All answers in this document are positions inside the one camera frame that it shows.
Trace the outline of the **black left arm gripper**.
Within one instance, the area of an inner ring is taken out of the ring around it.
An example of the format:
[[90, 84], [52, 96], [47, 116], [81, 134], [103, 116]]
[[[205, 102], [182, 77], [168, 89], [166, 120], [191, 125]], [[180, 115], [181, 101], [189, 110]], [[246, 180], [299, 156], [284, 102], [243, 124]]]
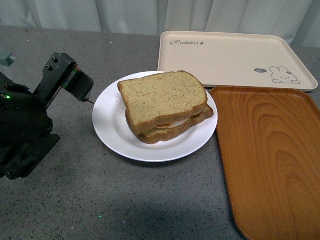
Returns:
[[53, 121], [46, 110], [61, 89], [80, 102], [90, 99], [94, 81], [68, 54], [54, 52], [42, 72], [42, 81], [33, 94], [26, 86], [0, 75], [2, 178], [28, 177], [61, 139], [51, 133]]

